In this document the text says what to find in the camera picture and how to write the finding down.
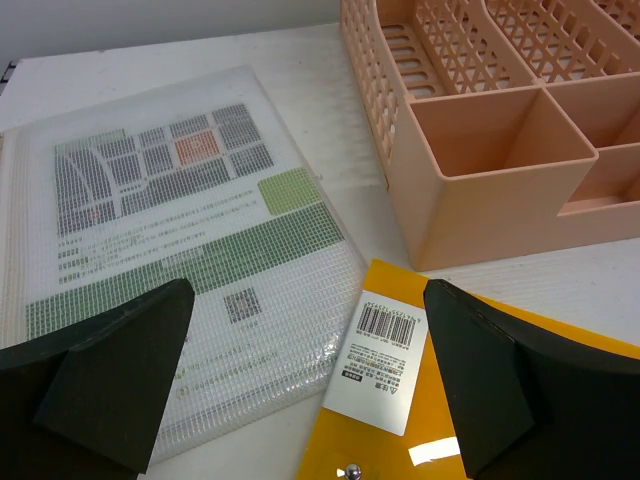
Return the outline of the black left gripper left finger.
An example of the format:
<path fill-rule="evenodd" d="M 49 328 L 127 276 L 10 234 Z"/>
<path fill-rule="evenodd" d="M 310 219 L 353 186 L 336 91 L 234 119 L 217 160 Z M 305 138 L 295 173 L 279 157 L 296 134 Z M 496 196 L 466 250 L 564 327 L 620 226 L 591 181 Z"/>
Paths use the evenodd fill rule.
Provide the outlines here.
<path fill-rule="evenodd" d="M 2 349 L 2 478 L 146 473 L 194 301 L 191 283 L 175 279 Z"/>

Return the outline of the orange plastic clipboard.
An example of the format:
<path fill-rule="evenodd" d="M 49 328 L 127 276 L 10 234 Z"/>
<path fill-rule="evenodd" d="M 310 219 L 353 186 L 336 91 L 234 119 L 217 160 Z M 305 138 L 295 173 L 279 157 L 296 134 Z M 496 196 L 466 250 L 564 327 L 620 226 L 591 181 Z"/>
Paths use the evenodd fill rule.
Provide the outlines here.
<path fill-rule="evenodd" d="M 376 260 L 349 324 L 298 475 L 302 479 L 467 477 L 425 310 L 430 279 Z M 471 294 L 588 346 L 636 346 Z"/>

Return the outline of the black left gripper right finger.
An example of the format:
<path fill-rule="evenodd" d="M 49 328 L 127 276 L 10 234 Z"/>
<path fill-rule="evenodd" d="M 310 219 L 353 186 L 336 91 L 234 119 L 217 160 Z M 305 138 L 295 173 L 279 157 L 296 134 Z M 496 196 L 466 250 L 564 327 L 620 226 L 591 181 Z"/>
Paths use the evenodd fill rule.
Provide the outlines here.
<path fill-rule="evenodd" d="M 501 311 L 444 280 L 425 310 L 470 479 L 636 479 L 639 362 Z"/>

